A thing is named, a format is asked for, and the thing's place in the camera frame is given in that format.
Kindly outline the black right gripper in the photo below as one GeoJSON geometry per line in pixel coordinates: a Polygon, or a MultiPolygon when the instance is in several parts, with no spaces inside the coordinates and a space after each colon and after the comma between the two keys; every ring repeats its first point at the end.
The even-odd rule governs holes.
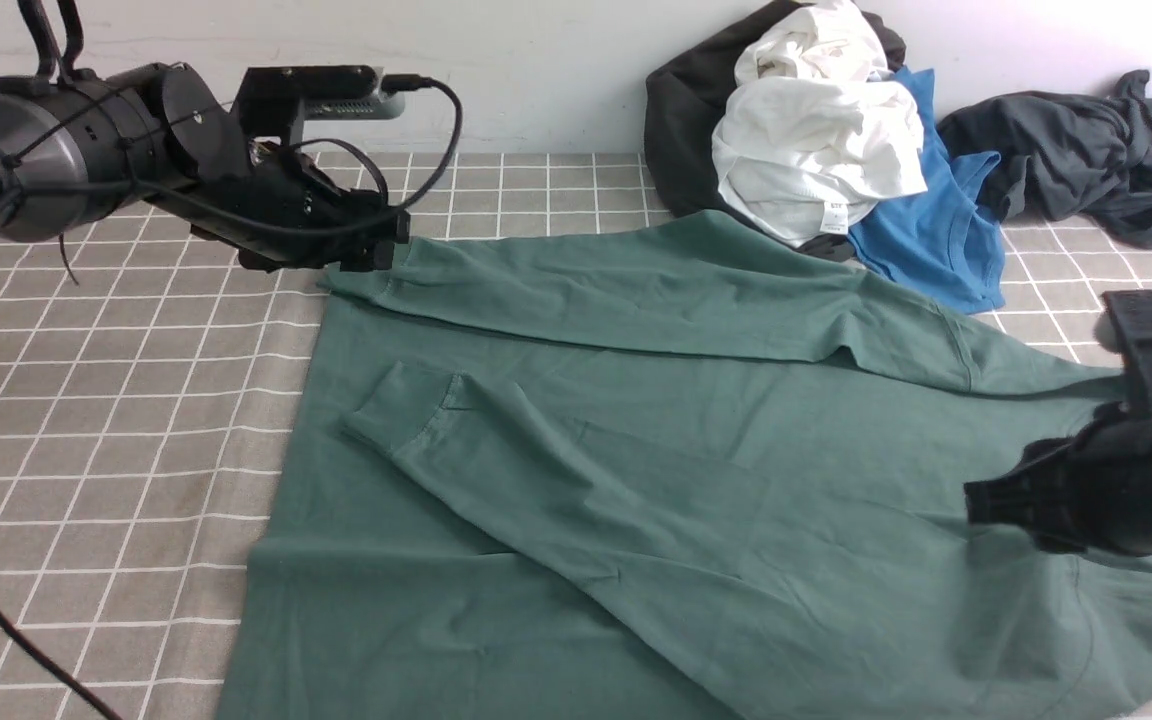
{"type": "Polygon", "coordinates": [[[1028,445],[964,495],[968,523],[1023,529],[1043,552],[1151,556],[1152,414],[1098,407],[1087,427],[1028,445]]]}

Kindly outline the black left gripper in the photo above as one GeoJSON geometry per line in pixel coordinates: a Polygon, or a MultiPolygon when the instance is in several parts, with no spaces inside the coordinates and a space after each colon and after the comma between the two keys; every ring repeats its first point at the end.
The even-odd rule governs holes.
{"type": "Polygon", "coordinates": [[[252,142],[250,168],[188,188],[194,232],[238,252],[244,270],[389,270],[411,241],[411,218],[393,209],[387,188],[335,183],[298,149],[252,142]]]}

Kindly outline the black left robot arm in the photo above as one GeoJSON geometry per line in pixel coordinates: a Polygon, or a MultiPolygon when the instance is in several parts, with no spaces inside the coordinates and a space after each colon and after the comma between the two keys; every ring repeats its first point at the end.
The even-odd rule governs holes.
{"type": "Polygon", "coordinates": [[[248,68],[232,105],[184,63],[0,77],[0,237],[44,242],[147,202],[247,270],[387,270],[410,214],[384,179],[335,183],[302,129],[388,103],[380,73],[358,65],[248,68]]]}

